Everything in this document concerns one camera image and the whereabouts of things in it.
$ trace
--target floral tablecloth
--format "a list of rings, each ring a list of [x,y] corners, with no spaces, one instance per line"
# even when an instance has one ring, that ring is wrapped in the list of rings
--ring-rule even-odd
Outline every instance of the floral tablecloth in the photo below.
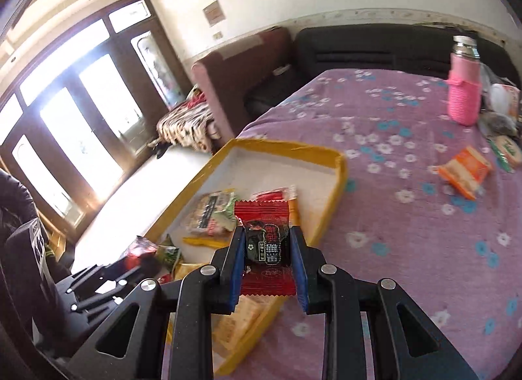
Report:
[[[522,342],[522,173],[496,169],[476,201],[443,182],[437,166],[466,145],[495,164],[477,128],[449,119],[446,98],[439,78],[332,70],[240,137],[342,151],[350,179],[320,245],[326,260],[361,280],[395,279],[486,380]],[[231,378],[320,378],[323,337],[324,316],[291,298]]]

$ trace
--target white flower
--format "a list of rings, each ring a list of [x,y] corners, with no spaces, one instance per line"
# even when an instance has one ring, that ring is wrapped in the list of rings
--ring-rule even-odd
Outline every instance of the white flower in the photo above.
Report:
[[[403,143],[403,138],[400,135],[393,135],[388,139],[388,143],[393,146],[400,146]]]
[[[497,236],[497,242],[504,247],[507,247],[511,242],[511,237],[509,237],[506,233],[499,233]]]
[[[446,153],[446,150],[448,150],[448,146],[445,144],[434,144],[433,148],[437,150],[439,153]]]
[[[366,170],[370,174],[378,174],[380,172],[380,165],[378,164],[369,164]]]
[[[444,327],[446,324],[448,324],[448,321],[450,320],[450,313],[447,309],[436,312],[435,315],[432,315],[430,319],[435,323],[435,325],[438,328]]]
[[[403,168],[399,171],[399,177],[403,180],[408,179],[411,175],[411,171],[409,169]]]
[[[361,152],[358,150],[346,150],[345,155],[348,159],[355,159],[361,155]]]
[[[310,326],[307,323],[297,323],[292,327],[292,333],[297,337],[306,337],[310,333]]]
[[[446,185],[442,188],[442,192],[443,192],[445,195],[448,195],[448,196],[454,196],[454,195],[455,195],[455,189],[453,188],[452,185],[449,185],[449,184],[446,184]]]
[[[384,155],[389,155],[393,152],[393,147],[386,143],[379,143],[377,146],[375,146],[377,150],[380,151],[380,153]]]
[[[366,144],[366,137],[363,135],[356,135],[356,143],[364,146]]]
[[[358,231],[353,231],[352,233],[346,234],[346,241],[354,249],[360,249],[366,243],[368,243],[370,241],[370,239],[364,233],[359,233]]]
[[[450,205],[449,203],[446,203],[446,204],[442,205],[440,210],[442,211],[442,213],[444,215],[452,215],[455,213],[455,206]]]
[[[368,135],[366,139],[369,143],[376,143],[377,141],[379,141],[379,136],[377,134],[372,133]]]
[[[401,203],[411,203],[415,200],[415,193],[411,190],[401,190],[395,193],[395,197]]]
[[[356,131],[355,125],[353,125],[353,123],[350,121],[343,122],[343,126],[341,128],[343,128],[343,131],[348,134],[353,134]]]

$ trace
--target silver screw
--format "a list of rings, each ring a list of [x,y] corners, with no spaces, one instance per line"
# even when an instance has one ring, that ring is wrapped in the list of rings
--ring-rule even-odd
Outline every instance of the silver screw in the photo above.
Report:
[[[155,287],[156,287],[156,281],[154,281],[154,280],[149,279],[149,280],[142,281],[142,289],[145,290],[146,292],[153,290]]]
[[[337,272],[337,267],[330,263],[326,263],[321,267],[321,271],[325,274],[335,274]]]
[[[199,270],[200,273],[202,273],[204,276],[211,276],[213,273],[216,272],[216,267],[213,267],[212,265],[205,265]]]
[[[387,289],[387,290],[393,290],[396,285],[397,285],[396,282],[393,281],[391,278],[385,278],[383,281],[380,282],[380,286],[383,289]]]

